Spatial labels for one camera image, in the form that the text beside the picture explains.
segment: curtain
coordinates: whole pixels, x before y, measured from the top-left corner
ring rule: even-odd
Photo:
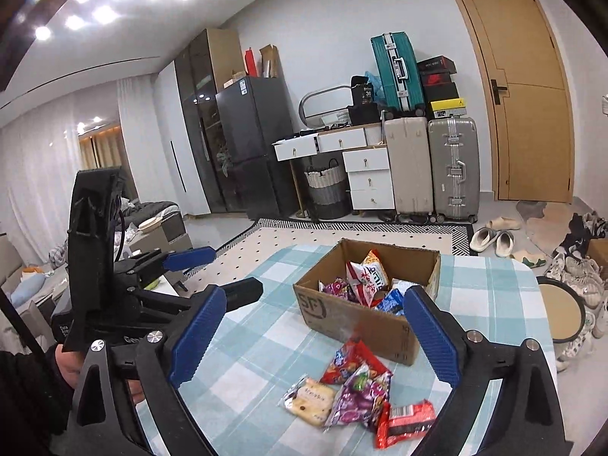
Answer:
[[[176,202],[160,138],[150,75],[116,82],[122,135],[141,202]]]
[[[68,95],[0,129],[0,220],[26,264],[46,262],[67,236],[72,189],[81,167]]]
[[[86,169],[122,166],[127,174],[127,198],[135,199],[138,196],[120,125],[81,138],[80,153]]]

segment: metal screw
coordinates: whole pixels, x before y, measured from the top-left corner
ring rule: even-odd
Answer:
[[[103,347],[105,346],[105,341],[103,339],[96,339],[95,341],[93,341],[93,343],[90,345],[90,348],[94,351],[94,352],[101,352],[101,350],[103,350]]]
[[[483,341],[483,334],[475,329],[466,332],[466,338],[472,343],[481,343]]]
[[[535,352],[536,350],[538,350],[540,348],[540,345],[538,344],[538,341],[536,339],[527,339],[526,347],[527,347],[527,349]]]
[[[152,331],[146,336],[148,343],[158,343],[162,339],[162,331]]]

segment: white curtain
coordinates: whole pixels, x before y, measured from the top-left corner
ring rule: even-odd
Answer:
[[[179,202],[160,138],[150,75],[116,82],[120,125],[141,202]]]
[[[68,95],[0,128],[0,220],[26,264],[40,264],[64,242],[72,189],[81,167]]]

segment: wooden door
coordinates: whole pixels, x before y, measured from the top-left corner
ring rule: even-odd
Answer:
[[[570,202],[570,97],[537,0],[461,0],[459,5],[486,91],[494,191],[499,199]]]

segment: slipper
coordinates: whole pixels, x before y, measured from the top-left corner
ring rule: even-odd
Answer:
[[[498,257],[509,257],[513,251],[513,245],[515,244],[515,238],[512,232],[502,230],[498,232],[496,237],[496,255]]]
[[[546,256],[541,253],[530,253],[527,250],[519,250],[509,257],[528,266],[530,269],[540,268],[546,264]]]
[[[486,223],[486,228],[492,228],[493,230],[518,230],[522,227],[522,224],[517,219],[510,217],[497,217]]]
[[[483,252],[496,240],[498,233],[492,228],[480,228],[470,240],[469,247],[475,252]]]

